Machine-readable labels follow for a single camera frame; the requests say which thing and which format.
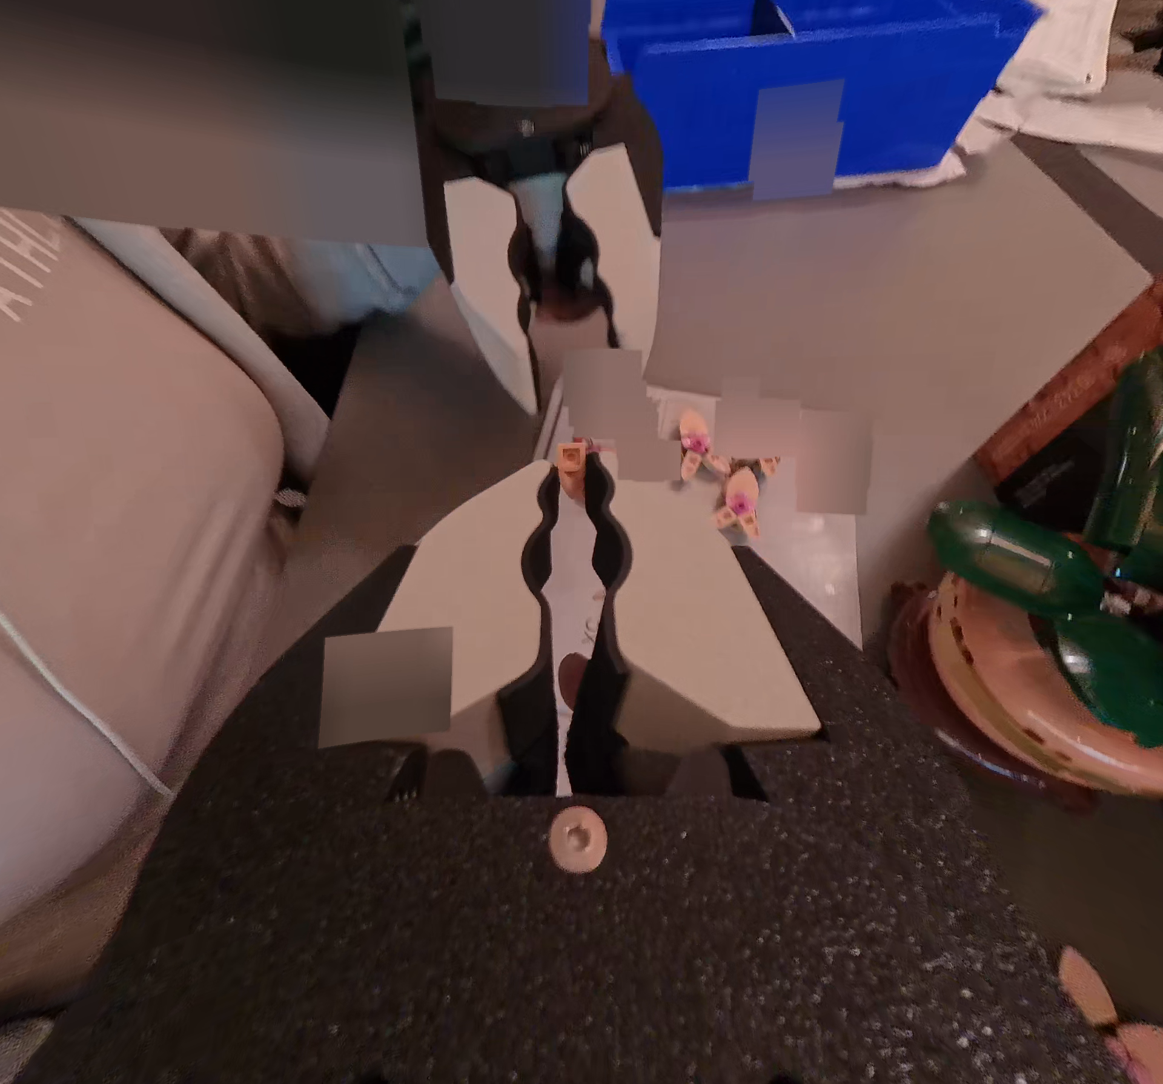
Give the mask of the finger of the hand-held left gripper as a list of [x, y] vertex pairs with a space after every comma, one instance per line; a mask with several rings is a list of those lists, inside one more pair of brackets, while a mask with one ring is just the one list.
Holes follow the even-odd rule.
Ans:
[[565, 182], [565, 211], [581, 229], [611, 345], [651, 350], [660, 321], [662, 241], [626, 147], [588, 154]]
[[520, 219], [514, 196], [490, 183], [445, 183], [451, 292], [473, 339], [502, 388], [531, 417], [541, 412], [523, 286], [511, 251]]

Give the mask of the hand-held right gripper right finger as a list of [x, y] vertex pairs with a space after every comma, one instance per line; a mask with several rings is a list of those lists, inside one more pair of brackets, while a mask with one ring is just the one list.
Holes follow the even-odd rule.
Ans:
[[577, 796], [661, 789], [696, 753], [823, 733], [746, 571], [700, 499], [587, 458], [592, 567], [604, 595], [568, 730]]

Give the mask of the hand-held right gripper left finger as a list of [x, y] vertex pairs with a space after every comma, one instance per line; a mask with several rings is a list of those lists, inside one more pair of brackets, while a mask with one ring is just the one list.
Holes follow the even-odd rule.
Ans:
[[451, 629], [448, 727], [389, 739], [472, 758], [492, 792], [553, 796], [559, 727], [551, 533], [560, 480], [532, 462], [462, 504], [425, 534], [386, 609], [386, 632]]

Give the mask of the grey desk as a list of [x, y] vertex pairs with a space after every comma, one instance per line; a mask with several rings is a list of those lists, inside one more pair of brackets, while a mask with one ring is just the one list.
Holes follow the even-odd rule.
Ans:
[[[944, 225], [950, 195], [844, 195], [755, 211], [715, 198], [663, 223], [679, 340], [786, 342], [810, 389], [902, 405], [969, 449], [1035, 374], [964, 407], [971, 377], [1046, 357], [1004, 339], [1051, 279], [1097, 276], [1030, 199]], [[435, 757], [368, 743], [285, 776], [261, 918], [286, 935], [254, 1020], [257, 1082], [1128, 1082], [1005, 893], [959, 776], [875, 667], [789, 584], [740, 555], [823, 700], [824, 734], [744, 747], [689, 792], [583, 793], [609, 831], [594, 872], [548, 853], [549, 796], [435, 792]]]

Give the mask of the pale blue cloth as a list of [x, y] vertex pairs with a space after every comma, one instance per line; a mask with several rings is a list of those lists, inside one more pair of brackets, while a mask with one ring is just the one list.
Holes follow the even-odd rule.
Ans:
[[443, 275], [429, 246], [295, 238], [276, 238], [273, 246], [308, 334], [335, 332], [377, 313], [406, 313]]

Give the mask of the white instruction booklet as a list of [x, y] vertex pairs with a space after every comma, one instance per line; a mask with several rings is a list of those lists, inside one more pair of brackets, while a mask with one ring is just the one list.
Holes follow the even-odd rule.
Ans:
[[[648, 385], [661, 431], [677, 431], [680, 416], [694, 408], [709, 425], [717, 422], [720, 399]], [[553, 457], [560, 442], [574, 437], [574, 423], [564, 400], [564, 379], [559, 377], [548, 399], [541, 434], [535, 445], [537, 456]], [[720, 498], [718, 482], [709, 471], [695, 480], [655, 482], [664, 496], [674, 497], [696, 520], [712, 523]], [[806, 511], [799, 508], [798, 463], [784, 457], [773, 477], [765, 480], [758, 506], [759, 539], [724, 531], [721, 539], [742, 542], [778, 572], [803, 597], [845, 635], [856, 647], [864, 643], [863, 612], [857, 554], [857, 516], [852, 512]]]

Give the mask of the pink and tan brick flower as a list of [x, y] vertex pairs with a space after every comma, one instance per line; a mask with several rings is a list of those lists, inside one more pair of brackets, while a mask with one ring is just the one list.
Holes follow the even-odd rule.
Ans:
[[721, 532], [740, 531], [749, 540], [759, 539], [761, 486], [770, 476], [770, 460], [714, 456], [708, 465], [720, 481], [720, 500], [713, 522]]
[[704, 470], [719, 481], [729, 477], [732, 463], [714, 451], [712, 428], [702, 413], [685, 408], [678, 419], [678, 434], [681, 451], [679, 481], [689, 483]]

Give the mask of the blue plastic bin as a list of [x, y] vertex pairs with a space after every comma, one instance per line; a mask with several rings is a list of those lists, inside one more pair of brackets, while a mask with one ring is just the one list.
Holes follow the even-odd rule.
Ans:
[[926, 172], [1042, 18], [1033, 0], [605, 0], [668, 191]]

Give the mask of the brick cactus plant with pot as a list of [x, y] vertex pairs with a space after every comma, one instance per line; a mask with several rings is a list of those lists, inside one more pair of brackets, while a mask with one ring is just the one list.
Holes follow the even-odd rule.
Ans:
[[933, 591], [897, 589], [901, 695], [954, 755], [1063, 807], [1161, 801], [1161, 348], [1113, 389], [1080, 539], [999, 504], [942, 502]]

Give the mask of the person's grey shirt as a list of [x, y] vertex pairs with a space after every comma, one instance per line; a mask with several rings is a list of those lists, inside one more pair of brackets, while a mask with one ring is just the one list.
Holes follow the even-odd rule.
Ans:
[[2, 213], [3, 1019], [81, 987], [284, 586], [329, 420], [153, 228]]

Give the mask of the black printed packet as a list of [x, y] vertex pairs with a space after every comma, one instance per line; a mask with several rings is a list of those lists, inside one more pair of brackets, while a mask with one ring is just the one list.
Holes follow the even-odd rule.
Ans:
[[1109, 406], [1099, 402], [1028, 457], [996, 488], [998, 502], [1033, 523], [1082, 534], [1103, 475]]

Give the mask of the brown printed box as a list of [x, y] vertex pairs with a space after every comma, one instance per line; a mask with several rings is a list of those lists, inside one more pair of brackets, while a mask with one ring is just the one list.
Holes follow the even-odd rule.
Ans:
[[1009, 418], [975, 453], [992, 487], [1104, 401], [1136, 360], [1162, 344], [1162, 277], [1127, 308]]

